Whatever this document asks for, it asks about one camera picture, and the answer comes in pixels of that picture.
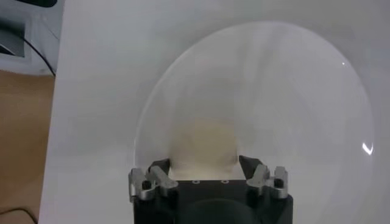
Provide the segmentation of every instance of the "white surface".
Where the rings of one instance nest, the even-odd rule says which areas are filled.
[[[354,223],[388,223],[389,9],[385,0],[67,1],[40,223],[131,223],[132,142],[158,78],[201,38],[265,19],[318,33],[355,68],[372,105],[375,149],[366,157],[372,176],[361,179],[372,193]]]
[[[242,155],[271,170],[286,167],[294,223],[354,223],[367,206],[370,183],[361,182],[372,175],[372,159],[362,149],[373,140],[367,95],[347,59],[308,30],[263,22],[216,32],[175,61],[146,106],[135,144],[137,167],[146,170],[167,158],[177,127],[219,121],[234,126]],[[209,137],[226,131],[220,126]],[[194,149],[191,158],[212,156],[216,147]],[[198,161],[195,167],[205,166]],[[228,172],[229,164],[212,167],[222,168]],[[190,171],[186,179],[205,176],[202,168]],[[220,172],[220,180],[243,177],[227,174]]]
[[[58,0],[55,6],[43,8],[15,0],[0,1],[0,17],[16,21],[26,21],[26,38],[48,59],[54,69],[57,68],[62,27],[64,0]],[[50,74],[44,61],[25,44],[26,58],[15,60],[13,57],[0,56],[0,69],[22,74]]]

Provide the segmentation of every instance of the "white table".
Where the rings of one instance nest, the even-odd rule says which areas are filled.
[[[389,100],[374,86],[390,80],[378,70],[370,70],[374,79],[366,74],[370,66],[390,71],[386,5],[385,0],[66,1],[40,223],[133,222],[127,174],[146,97],[183,51],[234,24],[275,19],[317,32],[350,60],[373,107],[384,110]],[[377,142],[385,142],[380,130],[389,133],[390,122],[373,113]],[[385,176],[377,187],[390,183]],[[384,209],[363,217],[370,215],[388,217]]]

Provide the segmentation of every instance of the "beige object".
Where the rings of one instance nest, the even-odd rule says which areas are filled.
[[[0,71],[0,211],[27,207],[38,217],[54,79]],[[23,212],[0,224],[32,223]]]
[[[237,163],[233,125],[198,119],[175,131],[171,176],[176,180],[228,179]]]

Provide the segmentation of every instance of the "wooden floor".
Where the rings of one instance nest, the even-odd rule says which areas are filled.
[[[54,79],[0,71],[0,212],[15,206],[38,217]],[[14,212],[0,224],[32,223]]]

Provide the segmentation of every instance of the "black plastic part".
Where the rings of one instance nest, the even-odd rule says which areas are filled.
[[[17,0],[27,4],[37,5],[44,8],[50,8],[56,5],[57,0]]]
[[[241,155],[238,157],[238,161],[241,165],[241,168],[247,180],[253,177],[253,174],[255,173],[257,166],[259,164],[263,164],[259,159],[241,156]]]
[[[133,201],[134,224],[292,224],[293,198],[258,197],[246,180],[178,181],[177,194]]]
[[[5,47],[0,45],[0,54],[7,54],[7,55],[12,55],[15,56],[12,52],[8,51]]]
[[[151,171],[151,167],[152,166],[158,166],[161,168],[161,170],[164,171],[165,174],[168,175],[168,172],[169,172],[169,168],[171,167],[171,162],[169,159],[163,159],[163,160],[158,160],[158,161],[154,161],[152,163],[151,166],[149,166],[149,168],[147,169],[148,172]]]

